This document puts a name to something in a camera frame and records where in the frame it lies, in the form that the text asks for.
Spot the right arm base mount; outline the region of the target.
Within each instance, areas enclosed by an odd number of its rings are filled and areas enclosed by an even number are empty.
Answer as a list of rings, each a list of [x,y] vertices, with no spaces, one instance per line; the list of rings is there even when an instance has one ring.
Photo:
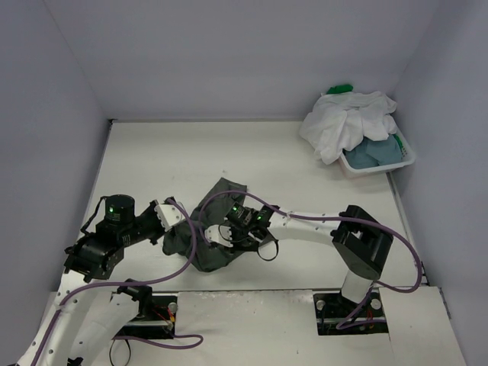
[[[359,336],[389,332],[380,292],[373,289],[358,306],[338,291],[315,293],[313,305],[319,336]]]

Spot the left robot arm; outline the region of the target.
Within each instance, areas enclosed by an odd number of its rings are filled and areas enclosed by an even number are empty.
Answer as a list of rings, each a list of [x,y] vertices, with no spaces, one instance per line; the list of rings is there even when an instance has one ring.
[[[137,281],[111,280],[127,248],[148,241],[155,245],[188,215],[173,197],[151,201],[135,213],[135,200],[125,194],[103,196],[104,216],[66,249],[58,290],[19,365],[90,365],[132,318],[147,318],[153,309],[153,285],[180,275]]]

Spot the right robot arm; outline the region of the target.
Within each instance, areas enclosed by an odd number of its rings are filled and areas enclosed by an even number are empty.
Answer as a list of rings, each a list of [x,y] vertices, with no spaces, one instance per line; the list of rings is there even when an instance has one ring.
[[[380,279],[393,236],[362,208],[349,205],[337,220],[321,215],[306,220],[303,214],[278,213],[276,207],[261,210],[232,206],[218,233],[232,250],[257,252],[269,242],[298,240],[330,245],[348,268],[337,296],[339,309],[354,314],[365,303],[371,285]]]

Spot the dark grey t-shirt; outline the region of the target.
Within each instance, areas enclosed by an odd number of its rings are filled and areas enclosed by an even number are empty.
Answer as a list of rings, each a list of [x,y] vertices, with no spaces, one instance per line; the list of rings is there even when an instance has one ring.
[[[197,251],[192,265],[198,271],[216,271],[243,254],[242,251],[206,242],[201,234],[209,226],[223,224],[231,207],[235,203],[244,203],[245,192],[245,185],[221,178],[191,212],[191,222],[197,234]],[[162,252],[165,255],[179,254],[187,258],[191,254],[191,249],[191,229],[188,222],[178,224],[164,235]]]

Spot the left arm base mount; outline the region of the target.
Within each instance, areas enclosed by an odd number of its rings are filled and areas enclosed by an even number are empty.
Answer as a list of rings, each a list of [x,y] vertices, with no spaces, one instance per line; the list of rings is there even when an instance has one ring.
[[[176,293],[155,293],[153,305],[145,313],[135,316],[117,336],[131,336],[149,340],[167,340],[173,338],[178,311]]]

